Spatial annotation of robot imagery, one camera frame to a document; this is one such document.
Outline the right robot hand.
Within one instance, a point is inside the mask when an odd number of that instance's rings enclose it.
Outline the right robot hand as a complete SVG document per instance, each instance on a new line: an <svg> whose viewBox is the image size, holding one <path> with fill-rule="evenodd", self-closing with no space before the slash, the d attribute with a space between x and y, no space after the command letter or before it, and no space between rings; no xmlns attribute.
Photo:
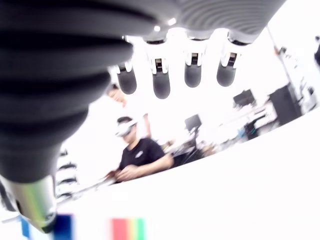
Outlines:
<svg viewBox="0 0 320 240"><path fill-rule="evenodd" d="M43 233L57 219L55 175L62 143L85 121L110 83L110 66L142 37L164 57L166 34L184 28L202 53L214 30L228 29L217 82L230 86L242 49L281 0L3 0L0 3L0 195Z"/></svg>

